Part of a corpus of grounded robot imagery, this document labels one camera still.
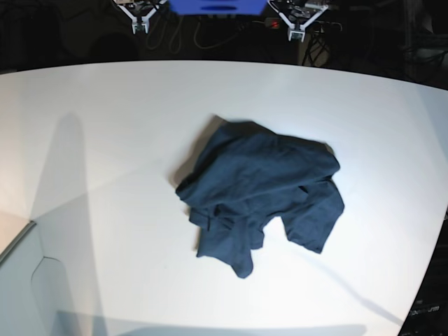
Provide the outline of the dark blue t-shirt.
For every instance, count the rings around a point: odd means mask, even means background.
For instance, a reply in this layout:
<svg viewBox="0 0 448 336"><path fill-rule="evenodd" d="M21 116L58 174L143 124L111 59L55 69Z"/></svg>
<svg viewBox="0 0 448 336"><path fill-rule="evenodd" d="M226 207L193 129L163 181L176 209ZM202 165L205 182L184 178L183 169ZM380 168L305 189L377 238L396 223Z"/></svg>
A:
<svg viewBox="0 0 448 336"><path fill-rule="evenodd" d="M339 170L324 143L253 122L224 123L176 189L200 229L197 255L231 266L244 279L274 218L281 219L288 241L322 252L344 211L333 180Z"/></svg>

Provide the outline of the blue plastic bin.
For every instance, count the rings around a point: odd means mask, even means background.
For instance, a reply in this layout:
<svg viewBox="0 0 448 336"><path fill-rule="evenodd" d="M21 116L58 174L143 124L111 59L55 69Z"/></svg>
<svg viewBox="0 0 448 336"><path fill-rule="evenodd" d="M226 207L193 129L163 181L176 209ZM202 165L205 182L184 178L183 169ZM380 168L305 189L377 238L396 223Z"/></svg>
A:
<svg viewBox="0 0 448 336"><path fill-rule="evenodd" d="M259 15L266 0L169 0L179 15Z"/></svg>

